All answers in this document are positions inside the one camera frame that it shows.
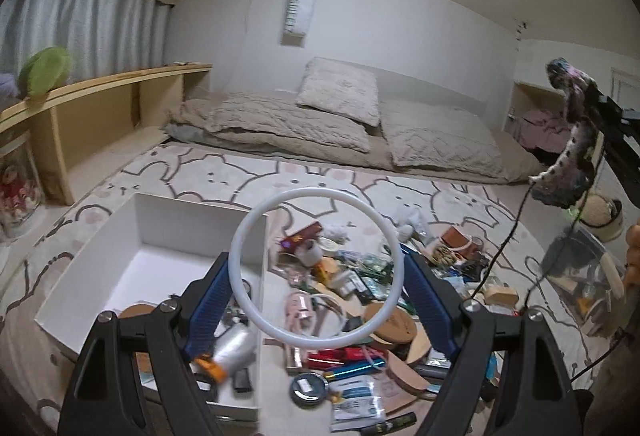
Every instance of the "gray curtain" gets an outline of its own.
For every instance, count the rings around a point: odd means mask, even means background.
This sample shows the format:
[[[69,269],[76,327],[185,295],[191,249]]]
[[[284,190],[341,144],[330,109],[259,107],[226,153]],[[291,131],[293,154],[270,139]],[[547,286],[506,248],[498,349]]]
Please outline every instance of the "gray curtain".
[[[0,72],[49,46],[71,54],[68,83],[162,66],[171,6],[155,0],[4,0]]]

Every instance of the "rug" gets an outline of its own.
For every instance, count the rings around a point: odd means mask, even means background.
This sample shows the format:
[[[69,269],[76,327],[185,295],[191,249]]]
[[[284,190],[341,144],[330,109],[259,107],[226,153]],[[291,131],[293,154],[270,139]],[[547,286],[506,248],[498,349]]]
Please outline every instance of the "rug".
[[[140,155],[73,206],[36,244],[0,299],[0,369],[28,405],[55,429],[73,363],[34,322],[38,308],[87,240],[133,193],[149,193],[202,203],[232,203],[250,209],[267,196],[298,187],[327,187],[351,193],[382,215],[420,207],[431,224],[462,225],[485,239],[495,253],[513,226],[514,215],[490,188],[316,167],[309,164],[211,153],[167,144]],[[349,249],[377,251],[382,234],[361,212],[345,203],[304,197],[278,212],[278,232],[291,233],[313,220],[346,225]],[[543,249],[519,225],[494,272],[521,297],[535,281]],[[601,355],[608,341],[586,337],[545,281],[532,294],[558,341],[570,376]],[[594,372],[575,386],[588,387]]]

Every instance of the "blue tube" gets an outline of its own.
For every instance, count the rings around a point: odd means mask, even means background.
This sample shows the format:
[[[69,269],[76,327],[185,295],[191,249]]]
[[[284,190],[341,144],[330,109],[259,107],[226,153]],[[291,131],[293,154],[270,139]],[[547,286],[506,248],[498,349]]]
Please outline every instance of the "blue tube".
[[[384,367],[386,364],[385,360],[380,357],[374,358],[373,363],[375,366],[372,366],[367,360],[363,360],[355,364],[349,364],[348,366],[341,366],[341,368],[335,368],[325,372],[324,377],[328,382],[334,382],[335,380],[343,380],[353,376],[360,376],[361,374],[369,374],[376,369]]]

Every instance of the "hand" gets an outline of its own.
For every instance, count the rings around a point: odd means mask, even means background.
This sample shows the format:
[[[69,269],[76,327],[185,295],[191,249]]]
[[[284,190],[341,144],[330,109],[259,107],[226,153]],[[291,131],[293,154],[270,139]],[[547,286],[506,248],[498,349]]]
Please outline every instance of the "hand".
[[[631,285],[640,286],[640,219],[626,231],[626,274],[622,282],[625,288]]]

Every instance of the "cardboard box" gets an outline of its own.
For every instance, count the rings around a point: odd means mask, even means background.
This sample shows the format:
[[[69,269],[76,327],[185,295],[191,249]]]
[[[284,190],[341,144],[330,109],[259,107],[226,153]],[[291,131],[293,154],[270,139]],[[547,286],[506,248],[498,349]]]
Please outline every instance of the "cardboard box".
[[[120,313],[136,303],[160,304],[204,277],[220,252],[228,251],[246,212],[167,197],[134,194],[89,239],[44,302],[36,322],[75,360],[98,313]],[[242,276],[262,308],[262,283],[268,266],[267,217],[257,221],[242,252]],[[249,373],[254,393],[236,394],[227,380],[219,391],[217,416],[257,421],[260,334]],[[158,400],[155,383],[145,395]]]

